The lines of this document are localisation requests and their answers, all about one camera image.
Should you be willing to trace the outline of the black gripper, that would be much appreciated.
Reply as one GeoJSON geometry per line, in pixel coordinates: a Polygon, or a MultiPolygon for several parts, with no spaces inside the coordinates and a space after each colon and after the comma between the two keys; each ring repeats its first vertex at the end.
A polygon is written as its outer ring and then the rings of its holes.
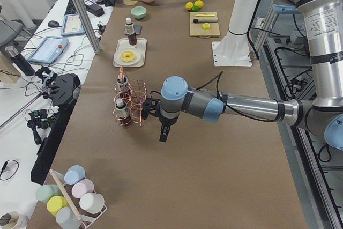
{"type": "Polygon", "coordinates": [[[168,118],[164,117],[163,115],[159,116],[159,121],[161,122],[161,131],[160,131],[160,137],[159,141],[161,142],[166,142],[169,132],[170,132],[170,127],[174,125],[178,120],[178,116],[173,117],[173,118],[168,118]]]}

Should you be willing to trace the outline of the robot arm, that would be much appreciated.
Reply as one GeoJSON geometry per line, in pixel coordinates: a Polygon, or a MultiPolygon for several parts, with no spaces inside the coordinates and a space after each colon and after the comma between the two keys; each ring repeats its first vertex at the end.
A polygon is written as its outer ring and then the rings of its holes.
{"type": "Polygon", "coordinates": [[[314,101],[270,100],[196,90],[179,76],[167,78],[157,116],[160,141],[167,140],[179,113],[216,122],[223,113],[263,122],[283,121],[342,149],[342,0],[274,0],[293,5],[304,16],[310,62],[316,87],[314,101]]]}

